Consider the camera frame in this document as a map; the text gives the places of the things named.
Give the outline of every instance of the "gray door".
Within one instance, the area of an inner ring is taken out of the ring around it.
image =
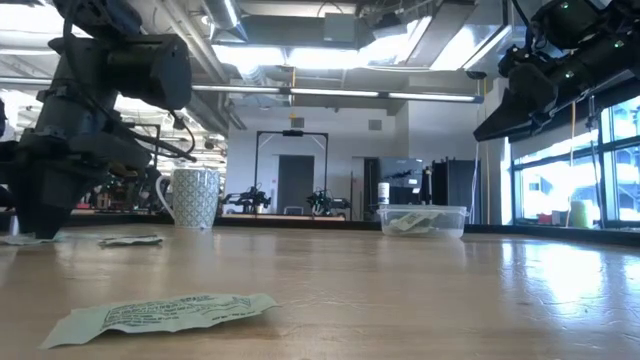
[[[304,209],[311,214],[307,197],[313,193],[313,156],[280,155],[278,170],[278,214],[284,214],[287,206]]]

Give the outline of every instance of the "crumpled paper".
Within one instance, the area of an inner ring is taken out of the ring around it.
[[[110,237],[98,242],[103,247],[131,246],[131,245],[158,245],[162,239],[157,235]]]
[[[85,344],[107,330],[146,333],[208,328],[259,315],[274,306],[278,304],[266,294],[198,294],[77,309],[58,321],[40,348]]]
[[[47,244],[47,243],[58,242],[58,241],[60,241],[59,238],[36,239],[35,234],[0,236],[0,245],[29,246],[29,245]]]

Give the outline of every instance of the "container lid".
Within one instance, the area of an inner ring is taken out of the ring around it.
[[[444,213],[467,213],[466,206],[439,206],[439,205],[380,205],[379,212],[388,211],[438,211]]]

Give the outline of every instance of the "wooden table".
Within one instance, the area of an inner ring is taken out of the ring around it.
[[[312,220],[312,221],[346,221],[341,216],[304,216],[277,214],[223,214],[223,218],[230,219],[262,219],[262,220]]]
[[[638,359],[640,261],[628,248],[503,236],[136,225],[162,247],[95,237],[0,248],[1,359]],[[180,333],[37,350],[74,308],[265,292],[265,314]]]

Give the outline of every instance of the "white mug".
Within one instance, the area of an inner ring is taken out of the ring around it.
[[[160,191],[160,183],[171,179],[173,209]],[[156,180],[158,198],[169,212],[176,226],[211,228],[218,209],[220,173],[211,169],[175,169],[169,176]]]

